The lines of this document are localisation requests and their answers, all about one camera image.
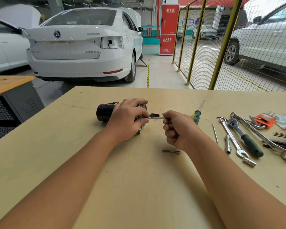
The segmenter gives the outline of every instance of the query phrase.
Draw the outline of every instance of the forearm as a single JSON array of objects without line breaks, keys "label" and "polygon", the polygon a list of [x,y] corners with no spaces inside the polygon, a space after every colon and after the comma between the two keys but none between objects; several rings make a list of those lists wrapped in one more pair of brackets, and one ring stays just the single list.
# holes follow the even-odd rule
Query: forearm
[{"label": "forearm", "polygon": [[206,134],[185,150],[226,227],[286,228],[286,206],[242,171]]},{"label": "forearm", "polygon": [[0,220],[0,228],[71,228],[115,143],[97,133]]}]

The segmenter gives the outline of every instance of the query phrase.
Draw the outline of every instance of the left hand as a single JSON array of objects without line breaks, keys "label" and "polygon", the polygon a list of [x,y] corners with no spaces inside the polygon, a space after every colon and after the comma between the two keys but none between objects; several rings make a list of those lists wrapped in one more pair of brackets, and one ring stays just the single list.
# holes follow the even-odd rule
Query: left hand
[{"label": "left hand", "polygon": [[[143,107],[137,107],[138,104],[147,103],[148,100],[136,98],[125,99],[122,103],[117,104],[104,129],[106,133],[110,134],[117,144],[133,137],[142,125],[149,122],[148,111]],[[135,120],[138,115],[144,117]]]}]

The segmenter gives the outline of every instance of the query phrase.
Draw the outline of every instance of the car trunk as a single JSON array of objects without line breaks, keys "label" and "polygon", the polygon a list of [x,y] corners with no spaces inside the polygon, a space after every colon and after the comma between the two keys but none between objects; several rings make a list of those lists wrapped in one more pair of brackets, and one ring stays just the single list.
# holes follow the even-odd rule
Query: car trunk
[{"label": "car trunk", "polygon": [[97,59],[102,29],[93,25],[43,26],[25,31],[38,59]]}]

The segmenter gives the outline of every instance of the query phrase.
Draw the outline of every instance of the green handle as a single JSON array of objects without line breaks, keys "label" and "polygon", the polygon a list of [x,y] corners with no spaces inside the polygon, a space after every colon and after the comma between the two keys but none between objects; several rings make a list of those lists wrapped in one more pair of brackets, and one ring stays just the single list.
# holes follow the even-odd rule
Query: green handle
[{"label": "green handle", "polygon": [[256,157],[261,158],[264,156],[263,151],[257,146],[257,144],[252,140],[247,134],[242,135],[241,139],[244,141],[248,150]]},{"label": "green handle", "polygon": [[195,116],[194,116],[194,118],[193,118],[193,121],[194,121],[195,124],[197,124],[197,125],[198,125],[198,122],[199,122],[200,115],[201,115],[201,111],[199,111],[199,110],[195,111]]}]

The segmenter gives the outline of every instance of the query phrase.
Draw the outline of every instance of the hand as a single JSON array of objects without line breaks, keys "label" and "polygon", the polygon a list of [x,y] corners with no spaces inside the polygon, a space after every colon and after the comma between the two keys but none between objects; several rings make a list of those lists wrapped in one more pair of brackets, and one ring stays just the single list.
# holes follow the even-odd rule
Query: hand
[{"label": "hand", "polygon": [[[116,144],[130,139],[142,125],[149,122],[148,111],[143,107],[137,107],[138,104],[147,103],[148,100],[145,99],[125,99],[114,107],[104,130],[112,136]],[[139,115],[143,117],[135,120],[135,117]]]},{"label": "hand", "polygon": [[180,112],[168,111],[163,113],[163,116],[170,118],[163,120],[163,129],[166,131],[165,136],[167,136],[167,142],[177,149],[183,151],[187,150],[192,139],[195,138],[195,135],[202,133],[200,128],[188,115],[184,115]]}]

